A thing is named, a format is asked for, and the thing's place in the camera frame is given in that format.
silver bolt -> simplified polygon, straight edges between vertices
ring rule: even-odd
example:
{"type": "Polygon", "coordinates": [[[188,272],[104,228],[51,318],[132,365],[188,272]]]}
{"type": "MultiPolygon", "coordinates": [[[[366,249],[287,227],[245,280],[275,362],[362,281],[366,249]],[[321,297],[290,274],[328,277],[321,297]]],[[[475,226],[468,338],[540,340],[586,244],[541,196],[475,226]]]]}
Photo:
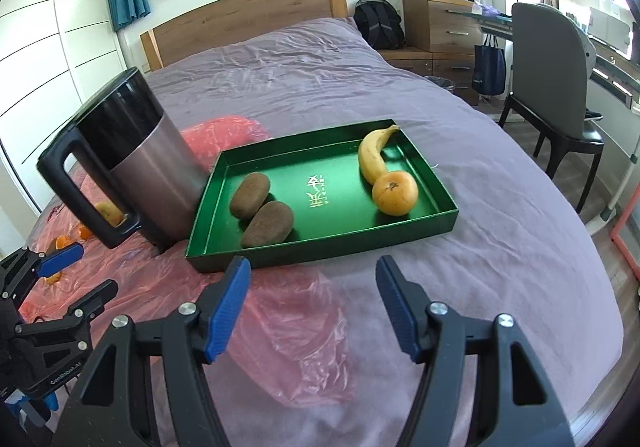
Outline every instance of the silver bolt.
{"type": "Polygon", "coordinates": [[[449,307],[443,302],[432,302],[429,305],[429,311],[433,313],[433,315],[447,315],[449,307]]]}
{"type": "Polygon", "coordinates": [[[196,311],[196,305],[192,302],[183,302],[178,306],[178,312],[182,315],[191,315],[196,311]]]}
{"type": "Polygon", "coordinates": [[[117,317],[113,318],[111,324],[114,328],[124,328],[127,324],[129,324],[129,317],[127,317],[126,315],[118,315],[117,317]]]}
{"type": "Polygon", "coordinates": [[[501,313],[498,315],[498,324],[505,328],[511,328],[514,324],[513,317],[508,313],[501,313]]]}

pink metal frame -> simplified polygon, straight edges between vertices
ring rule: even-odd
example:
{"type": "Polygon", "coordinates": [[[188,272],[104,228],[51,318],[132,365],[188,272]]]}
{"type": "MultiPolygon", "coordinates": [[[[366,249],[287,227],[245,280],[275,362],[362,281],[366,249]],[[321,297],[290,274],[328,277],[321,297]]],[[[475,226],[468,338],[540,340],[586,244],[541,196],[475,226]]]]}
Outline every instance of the pink metal frame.
{"type": "Polygon", "coordinates": [[[633,212],[634,208],[636,207],[636,204],[638,203],[639,199],[640,199],[640,184],[638,184],[638,187],[636,187],[636,190],[634,191],[633,196],[631,196],[629,203],[626,205],[625,209],[622,211],[622,214],[620,215],[620,219],[613,226],[613,229],[611,230],[611,233],[610,233],[611,240],[620,249],[620,252],[622,252],[622,255],[625,257],[626,262],[631,267],[631,270],[634,271],[634,274],[636,275],[636,278],[638,278],[638,280],[640,280],[640,265],[638,265],[638,262],[636,262],[636,259],[633,257],[628,247],[625,245],[625,242],[620,237],[620,229],[624,226],[626,221],[629,219],[629,216],[631,215],[631,212],[633,212]]]}

black backpack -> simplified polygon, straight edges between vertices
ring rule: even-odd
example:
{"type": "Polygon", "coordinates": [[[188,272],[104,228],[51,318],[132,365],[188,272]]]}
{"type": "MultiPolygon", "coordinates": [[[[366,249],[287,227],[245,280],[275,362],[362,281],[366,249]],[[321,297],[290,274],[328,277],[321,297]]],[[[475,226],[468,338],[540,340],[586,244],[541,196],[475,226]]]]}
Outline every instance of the black backpack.
{"type": "Polygon", "coordinates": [[[376,50],[396,50],[405,44],[400,15],[385,0],[360,0],[353,20],[365,41],[376,50]]]}

dark blue tote bag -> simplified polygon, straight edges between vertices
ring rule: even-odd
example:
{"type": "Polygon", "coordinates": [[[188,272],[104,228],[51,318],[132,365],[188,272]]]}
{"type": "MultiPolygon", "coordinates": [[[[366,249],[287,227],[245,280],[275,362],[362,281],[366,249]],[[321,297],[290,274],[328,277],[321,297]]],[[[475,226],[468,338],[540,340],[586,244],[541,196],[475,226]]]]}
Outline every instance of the dark blue tote bag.
{"type": "Polygon", "coordinates": [[[500,95],[504,92],[507,63],[504,50],[498,48],[495,36],[487,35],[484,44],[476,44],[476,66],[472,88],[481,95],[500,95]]]}

black lid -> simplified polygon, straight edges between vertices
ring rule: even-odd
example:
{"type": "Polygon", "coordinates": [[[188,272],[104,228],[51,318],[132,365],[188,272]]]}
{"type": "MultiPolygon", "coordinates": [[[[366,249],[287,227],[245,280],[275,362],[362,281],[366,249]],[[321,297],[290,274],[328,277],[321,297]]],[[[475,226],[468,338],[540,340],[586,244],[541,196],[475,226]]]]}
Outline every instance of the black lid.
{"type": "Polygon", "coordinates": [[[162,106],[137,68],[129,68],[96,92],[61,132],[77,126],[104,166],[111,170],[155,129],[162,106]]]}

